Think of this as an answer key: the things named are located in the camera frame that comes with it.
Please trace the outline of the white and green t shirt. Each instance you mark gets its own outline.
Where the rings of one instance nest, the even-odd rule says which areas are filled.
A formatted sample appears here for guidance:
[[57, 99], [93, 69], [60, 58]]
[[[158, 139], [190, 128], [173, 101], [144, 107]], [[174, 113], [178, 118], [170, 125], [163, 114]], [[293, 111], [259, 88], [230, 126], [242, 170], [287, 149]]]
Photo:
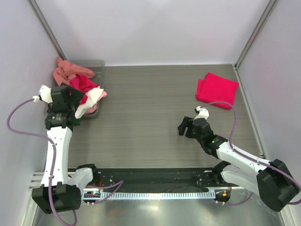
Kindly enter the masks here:
[[99, 113], [99, 103], [98, 103], [98, 108], [96, 110], [95, 113], [92, 113], [92, 114], [86, 114], [87, 110], [92, 108], [98, 98], [100, 97], [100, 95], [102, 94], [102, 92], [105, 91], [104, 89], [101, 89], [100, 87], [99, 88], [94, 88], [92, 90], [90, 90], [89, 92], [87, 92], [84, 97], [83, 97], [83, 103], [80, 104], [77, 108], [76, 108], [76, 111], [75, 111], [75, 121], [74, 121], [74, 124], [75, 125], [79, 125], [80, 124], [80, 120], [81, 118], [83, 119], [92, 119], [92, 118], [95, 118], [98, 113]]

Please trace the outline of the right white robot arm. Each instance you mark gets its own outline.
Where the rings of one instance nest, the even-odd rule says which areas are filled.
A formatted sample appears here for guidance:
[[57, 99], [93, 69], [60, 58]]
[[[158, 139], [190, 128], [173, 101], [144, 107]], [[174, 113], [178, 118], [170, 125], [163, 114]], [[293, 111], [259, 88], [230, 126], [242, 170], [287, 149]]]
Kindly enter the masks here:
[[209, 112], [205, 107], [198, 106], [195, 112], [194, 118], [183, 118], [177, 128], [178, 134], [195, 139], [206, 154], [221, 160], [213, 169], [215, 185], [241, 186], [259, 196], [267, 207], [276, 212], [286, 205], [300, 204], [300, 201], [292, 200], [300, 193], [301, 185], [282, 161], [262, 159], [234, 146], [231, 138], [226, 139], [213, 132], [207, 122]]

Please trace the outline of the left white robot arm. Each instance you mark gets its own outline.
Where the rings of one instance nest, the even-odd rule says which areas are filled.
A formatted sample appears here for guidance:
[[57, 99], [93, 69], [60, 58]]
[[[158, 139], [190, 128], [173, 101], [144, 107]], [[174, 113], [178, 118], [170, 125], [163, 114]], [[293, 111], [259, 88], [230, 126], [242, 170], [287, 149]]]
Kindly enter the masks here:
[[100, 182], [94, 164], [78, 166], [73, 176], [68, 175], [69, 144], [73, 127], [79, 124], [75, 113], [83, 96], [68, 85], [43, 85], [39, 90], [39, 99], [48, 105], [48, 150], [44, 175], [40, 187], [33, 189], [32, 198], [46, 214], [79, 209], [84, 188], [97, 187]]

